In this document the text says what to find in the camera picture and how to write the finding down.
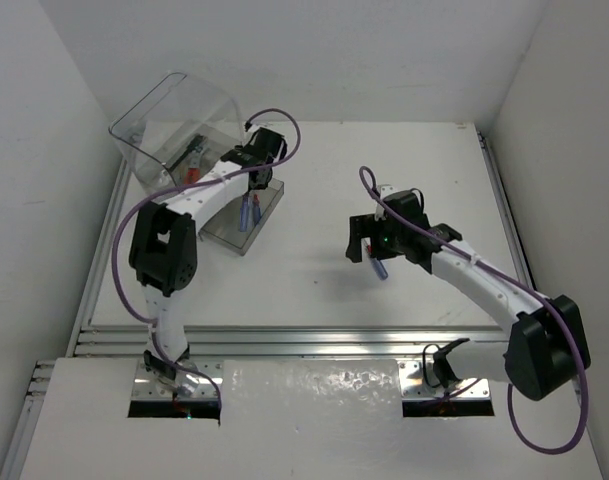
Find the clear plastic box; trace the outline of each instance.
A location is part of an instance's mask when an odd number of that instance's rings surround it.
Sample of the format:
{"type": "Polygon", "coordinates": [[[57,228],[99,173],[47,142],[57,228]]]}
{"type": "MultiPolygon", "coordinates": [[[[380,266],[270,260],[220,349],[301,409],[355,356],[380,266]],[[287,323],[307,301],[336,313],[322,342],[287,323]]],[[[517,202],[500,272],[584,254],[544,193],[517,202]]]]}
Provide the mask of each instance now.
{"type": "Polygon", "coordinates": [[[147,193],[195,183],[244,136],[235,100],[181,72],[164,77],[109,133],[147,193]]]}

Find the blue marker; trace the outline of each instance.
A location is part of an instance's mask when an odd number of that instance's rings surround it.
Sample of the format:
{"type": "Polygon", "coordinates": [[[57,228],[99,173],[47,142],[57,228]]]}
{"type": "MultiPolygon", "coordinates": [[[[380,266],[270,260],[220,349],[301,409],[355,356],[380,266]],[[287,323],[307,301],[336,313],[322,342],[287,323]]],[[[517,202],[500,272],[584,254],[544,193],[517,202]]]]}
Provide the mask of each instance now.
{"type": "Polygon", "coordinates": [[[248,228],[248,193],[242,195],[242,206],[240,207],[240,232],[248,228]]]}
{"type": "Polygon", "coordinates": [[[373,267],[373,270],[375,270],[375,273],[377,274],[379,279],[382,281],[386,280],[388,278],[388,271],[386,270],[386,267],[384,266],[382,261],[371,256],[371,246],[366,242],[366,239],[364,238],[362,239],[362,245],[364,246],[364,251],[368,256],[368,259],[371,261],[371,266],[373,267]]]}

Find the red object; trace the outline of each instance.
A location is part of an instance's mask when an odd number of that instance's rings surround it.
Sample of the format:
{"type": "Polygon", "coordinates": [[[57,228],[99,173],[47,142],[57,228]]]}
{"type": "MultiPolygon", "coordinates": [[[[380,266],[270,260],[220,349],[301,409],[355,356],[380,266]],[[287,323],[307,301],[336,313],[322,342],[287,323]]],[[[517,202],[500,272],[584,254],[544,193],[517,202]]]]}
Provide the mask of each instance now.
{"type": "Polygon", "coordinates": [[[200,179],[200,169],[199,168],[189,168],[186,177],[184,178],[184,185],[189,185],[191,183],[195,183],[200,179]]]}

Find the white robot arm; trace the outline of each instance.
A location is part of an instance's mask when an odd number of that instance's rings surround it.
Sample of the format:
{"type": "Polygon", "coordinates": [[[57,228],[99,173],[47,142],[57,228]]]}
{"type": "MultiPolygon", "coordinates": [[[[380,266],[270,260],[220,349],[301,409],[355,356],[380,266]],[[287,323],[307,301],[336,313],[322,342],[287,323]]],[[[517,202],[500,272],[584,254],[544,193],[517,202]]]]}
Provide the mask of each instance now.
{"type": "Polygon", "coordinates": [[[465,378],[487,378],[510,382],[526,397],[540,400],[577,375],[569,343],[540,299],[546,299],[568,327],[584,369],[590,366],[579,309],[571,299],[549,299],[536,292],[533,295],[489,273],[489,263],[482,262],[457,231],[446,224],[430,225],[423,196],[416,189],[401,191],[383,185],[377,192],[387,210],[416,228],[403,225],[378,205],[375,214],[350,218],[346,256],[360,262],[361,241],[370,238],[372,259],[405,256],[460,290],[506,333],[508,348],[505,342],[480,343],[468,338],[439,348],[433,354],[430,370],[443,387],[465,378]],[[444,244],[460,253],[443,248],[444,244]]]}
{"type": "Polygon", "coordinates": [[[149,324],[144,361],[169,380],[175,379],[177,362],[189,356],[184,325],[170,307],[197,271],[198,232],[231,200],[267,188],[272,178],[267,164],[283,159],[286,150],[282,135],[259,128],[249,143],[227,152],[200,179],[208,186],[178,193],[164,203],[148,202],[139,210],[129,264],[144,288],[149,316],[156,319],[149,324]],[[260,165],[265,167],[246,172],[260,165]]]}

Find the white panel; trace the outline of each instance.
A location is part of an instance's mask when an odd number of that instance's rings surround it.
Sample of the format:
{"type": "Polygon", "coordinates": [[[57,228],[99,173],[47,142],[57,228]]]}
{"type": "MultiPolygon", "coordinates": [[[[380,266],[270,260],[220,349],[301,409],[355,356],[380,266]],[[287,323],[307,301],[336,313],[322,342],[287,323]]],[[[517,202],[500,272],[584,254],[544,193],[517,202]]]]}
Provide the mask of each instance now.
{"type": "Polygon", "coordinates": [[[538,286],[582,312],[609,478],[609,0],[551,2],[493,141],[538,286]]]}
{"type": "MultiPolygon", "coordinates": [[[[285,124],[276,126],[290,135],[285,124]]],[[[481,255],[514,274],[475,128],[412,123],[305,123],[302,148],[276,170],[285,194],[244,257],[209,241],[177,308],[187,325],[378,327],[490,325],[450,285],[397,258],[380,281],[368,261],[345,258],[348,219],[375,211],[358,177],[373,167],[381,183],[418,187],[433,223],[459,230],[481,255]]],[[[143,195],[132,181],[125,205],[143,195]]],[[[126,291],[141,312],[144,296],[128,266],[132,229],[120,255],[126,291]]],[[[93,325],[136,324],[119,302],[110,269],[93,325]]]]}
{"type": "Polygon", "coordinates": [[[109,116],[185,69],[304,120],[499,110],[546,0],[41,0],[109,116]]]}
{"type": "Polygon", "coordinates": [[[61,355],[119,156],[34,1],[0,0],[0,468],[36,360],[61,355]]]}
{"type": "MultiPolygon", "coordinates": [[[[495,417],[402,418],[396,362],[226,362],[222,426],[127,418],[135,360],[59,360],[22,479],[597,479],[588,438],[545,456],[495,417]]],[[[552,446],[575,427],[570,386],[517,400],[525,432],[552,446]]]]}

